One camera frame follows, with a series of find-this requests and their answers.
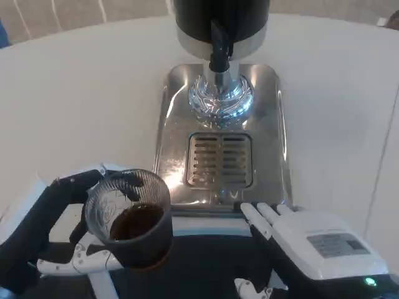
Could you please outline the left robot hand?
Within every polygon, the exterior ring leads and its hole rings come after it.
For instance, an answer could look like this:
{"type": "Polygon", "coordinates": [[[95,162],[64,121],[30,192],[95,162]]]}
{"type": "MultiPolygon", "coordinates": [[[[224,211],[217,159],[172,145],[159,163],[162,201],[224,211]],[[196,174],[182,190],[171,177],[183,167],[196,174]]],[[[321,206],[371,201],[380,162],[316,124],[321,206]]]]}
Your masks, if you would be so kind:
{"type": "Polygon", "coordinates": [[[88,191],[103,180],[116,179],[123,194],[139,199],[149,171],[107,169],[100,165],[46,185],[38,179],[20,203],[13,202],[1,218],[1,298],[15,298],[37,285],[41,272],[39,255],[52,244],[49,234],[67,206],[85,204],[88,191]]]}

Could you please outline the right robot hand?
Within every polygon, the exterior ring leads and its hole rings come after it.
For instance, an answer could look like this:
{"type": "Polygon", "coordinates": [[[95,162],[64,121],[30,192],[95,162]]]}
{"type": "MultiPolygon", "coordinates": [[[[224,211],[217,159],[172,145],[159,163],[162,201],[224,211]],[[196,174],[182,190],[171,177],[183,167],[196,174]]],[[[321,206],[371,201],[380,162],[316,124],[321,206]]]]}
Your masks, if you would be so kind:
{"type": "Polygon", "coordinates": [[[263,202],[240,209],[283,284],[257,291],[236,278],[240,298],[398,298],[386,261],[338,216],[263,202]]]}

